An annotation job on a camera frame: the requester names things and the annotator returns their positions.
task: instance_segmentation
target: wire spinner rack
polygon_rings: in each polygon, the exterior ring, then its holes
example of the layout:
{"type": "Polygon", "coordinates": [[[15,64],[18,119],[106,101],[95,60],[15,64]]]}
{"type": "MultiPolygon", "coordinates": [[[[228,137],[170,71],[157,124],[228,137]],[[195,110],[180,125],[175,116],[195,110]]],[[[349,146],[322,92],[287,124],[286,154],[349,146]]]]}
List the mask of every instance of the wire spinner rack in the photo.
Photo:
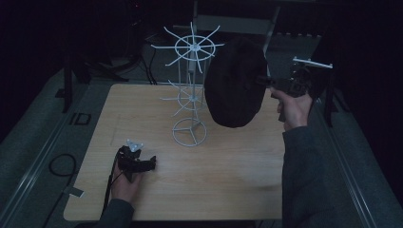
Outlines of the wire spinner rack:
{"type": "Polygon", "coordinates": [[[172,47],[157,47],[175,49],[178,58],[167,67],[178,64],[178,83],[174,84],[168,81],[172,86],[178,89],[178,96],[174,98],[161,98],[166,101],[178,101],[180,108],[173,116],[181,111],[188,110],[191,117],[177,121],[172,128],[172,135],[175,141],[184,146],[195,146],[202,143],[207,136],[205,124],[199,118],[198,111],[204,108],[204,72],[207,70],[211,57],[214,57],[217,47],[223,44],[214,44],[210,37],[216,33],[220,26],[207,36],[195,34],[192,23],[190,23],[191,34],[183,37],[164,28],[166,32],[176,37],[178,40],[172,47]],[[186,77],[182,81],[181,60],[186,61],[186,77]],[[197,84],[197,77],[201,77],[201,83],[197,84]]]}

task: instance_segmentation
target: person's arm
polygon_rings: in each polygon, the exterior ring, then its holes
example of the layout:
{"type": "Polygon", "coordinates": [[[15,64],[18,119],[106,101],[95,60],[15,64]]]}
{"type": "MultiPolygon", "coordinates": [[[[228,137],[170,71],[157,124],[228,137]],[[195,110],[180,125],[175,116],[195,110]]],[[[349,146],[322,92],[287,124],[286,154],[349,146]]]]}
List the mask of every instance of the person's arm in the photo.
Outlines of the person's arm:
{"type": "Polygon", "coordinates": [[[112,200],[95,228],[124,228],[129,227],[134,215],[134,199],[139,189],[143,173],[135,174],[130,182],[115,164],[114,181],[111,186],[112,200]]]}
{"type": "Polygon", "coordinates": [[[284,228],[338,227],[336,210],[324,183],[323,158],[308,126],[312,99],[292,98],[271,89],[284,109],[285,153],[282,169],[282,225],[284,228]]]}
{"type": "Polygon", "coordinates": [[[133,206],[123,199],[112,199],[94,228],[129,227],[134,215],[133,206]]]}

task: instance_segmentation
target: gray fabric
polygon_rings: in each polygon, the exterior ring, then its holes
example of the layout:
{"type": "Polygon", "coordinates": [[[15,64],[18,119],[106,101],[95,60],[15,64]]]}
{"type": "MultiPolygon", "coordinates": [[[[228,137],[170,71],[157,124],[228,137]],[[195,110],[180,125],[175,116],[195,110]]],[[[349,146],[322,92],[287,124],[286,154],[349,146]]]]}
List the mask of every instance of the gray fabric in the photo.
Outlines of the gray fabric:
{"type": "Polygon", "coordinates": [[[129,227],[134,208],[122,199],[112,199],[95,228],[129,227]]]}
{"type": "Polygon", "coordinates": [[[308,126],[283,133],[282,225],[340,227],[336,209],[324,182],[322,155],[308,126]]]}

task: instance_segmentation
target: wire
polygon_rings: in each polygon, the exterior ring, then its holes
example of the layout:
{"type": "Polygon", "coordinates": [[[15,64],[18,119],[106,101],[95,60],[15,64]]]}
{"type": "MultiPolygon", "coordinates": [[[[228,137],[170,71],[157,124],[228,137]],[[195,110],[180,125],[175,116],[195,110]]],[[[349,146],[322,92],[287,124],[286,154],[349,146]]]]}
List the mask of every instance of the wire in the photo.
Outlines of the wire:
{"type": "MultiPolygon", "coordinates": [[[[66,184],[66,187],[68,187],[68,186],[71,184],[71,181],[73,180],[74,175],[76,175],[76,174],[78,173],[78,170],[76,170],[76,169],[77,169],[77,161],[76,161],[76,159],[75,159],[72,155],[70,155],[70,154],[61,154],[61,155],[58,155],[58,156],[56,156],[55,158],[53,158],[53,159],[50,161],[49,165],[48,165],[48,169],[49,169],[49,172],[50,172],[51,174],[53,174],[54,176],[62,177],[62,178],[68,177],[68,182],[67,182],[67,184],[66,184]],[[69,158],[72,159],[72,161],[73,161],[73,168],[72,168],[71,173],[60,174],[60,173],[57,173],[56,171],[54,171],[54,169],[53,169],[53,163],[54,163],[56,160],[58,160],[58,159],[60,159],[60,158],[62,158],[62,157],[69,157],[69,158]]],[[[56,209],[56,206],[59,204],[59,202],[60,202],[60,200],[62,199],[62,196],[63,196],[64,194],[65,194],[65,192],[62,191],[62,193],[59,195],[59,198],[58,198],[58,199],[55,201],[55,203],[53,204],[53,207],[52,207],[52,209],[50,210],[50,212],[49,212],[49,214],[48,214],[48,217],[47,217],[47,219],[45,220],[45,223],[44,223],[44,225],[43,225],[42,227],[45,228],[45,227],[48,226],[48,222],[49,222],[49,220],[50,220],[50,217],[53,215],[53,212],[54,212],[54,210],[56,209]]]]}
{"type": "Polygon", "coordinates": [[[152,71],[151,71],[151,65],[152,65],[152,63],[154,61],[154,57],[156,55],[156,52],[157,52],[157,50],[154,48],[154,52],[153,52],[153,54],[151,56],[151,59],[150,59],[150,62],[149,62],[148,66],[147,66],[147,63],[145,62],[144,57],[141,56],[141,61],[142,61],[143,65],[144,65],[144,68],[145,68],[145,70],[144,70],[145,75],[147,76],[148,82],[151,85],[156,85],[157,84],[157,81],[155,80],[154,76],[152,75],[152,71]]]}
{"type": "Polygon", "coordinates": [[[113,164],[112,164],[112,170],[110,171],[109,178],[107,179],[107,186],[106,186],[105,197],[104,197],[104,207],[102,209],[101,216],[104,214],[104,211],[106,210],[107,205],[109,204],[110,187],[112,186],[112,183],[114,182],[114,180],[112,180],[112,178],[113,178],[113,171],[115,170],[116,161],[118,160],[118,154],[119,154],[119,151],[116,152],[115,159],[113,160],[113,164]]]}
{"type": "Polygon", "coordinates": [[[110,185],[112,185],[112,184],[115,182],[115,180],[117,180],[124,172],[125,172],[125,170],[122,170],[121,173],[118,175],[118,177],[116,177],[116,178],[110,183],[110,185]]]}

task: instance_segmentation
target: table top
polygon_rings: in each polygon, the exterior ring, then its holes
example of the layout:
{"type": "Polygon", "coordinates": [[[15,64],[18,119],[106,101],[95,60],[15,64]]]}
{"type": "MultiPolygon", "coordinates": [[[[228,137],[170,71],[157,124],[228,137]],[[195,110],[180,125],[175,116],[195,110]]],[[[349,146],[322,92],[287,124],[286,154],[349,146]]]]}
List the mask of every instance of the table top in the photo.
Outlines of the table top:
{"type": "Polygon", "coordinates": [[[117,150],[126,140],[143,143],[141,160],[157,156],[136,198],[135,220],[280,219],[284,144],[278,101],[267,91],[262,108],[245,127],[216,124],[207,105],[198,111],[207,137],[197,146],[178,144],[173,126],[192,117],[171,85],[114,85],[88,146],[70,196],[67,220],[100,218],[117,150]]]}

